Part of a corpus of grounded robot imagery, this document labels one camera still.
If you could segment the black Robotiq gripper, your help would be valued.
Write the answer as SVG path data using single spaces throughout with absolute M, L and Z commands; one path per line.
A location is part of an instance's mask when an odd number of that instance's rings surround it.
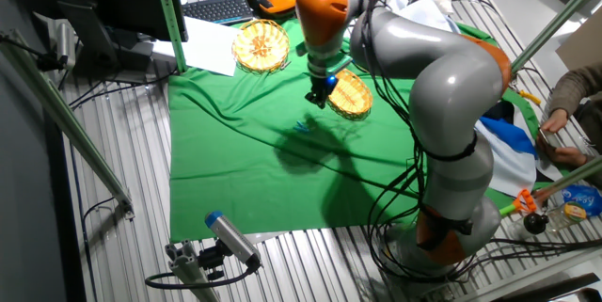
M 328 96 L 333 92 L 338 83 L 338 78 L 335 75 L 326 77 L 312 75 L 310 81 L 311 89 L 305 95 L 305 99 L 310 103 L 318 104 L 321 109 L 324 109 L 328 103 Z

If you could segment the tan-sleeved person right hand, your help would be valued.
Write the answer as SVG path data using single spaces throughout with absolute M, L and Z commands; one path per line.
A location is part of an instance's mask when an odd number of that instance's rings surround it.
M 568 112 L 562 108 L 558 108 L 549 114 L 548 119 L 541 125 L 541 130 L 556 134 L 566 126 L 568 118 Z

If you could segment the tan-sleeved person left hand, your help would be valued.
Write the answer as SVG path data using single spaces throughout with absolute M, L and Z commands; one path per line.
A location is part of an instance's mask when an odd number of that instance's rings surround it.
M 552 148 L 548 145 L 544 145 L 542 150 L 554 163 L 561 163 L 571 167 L 581 167 L 588 162 L 587 156 L 573 147 Z

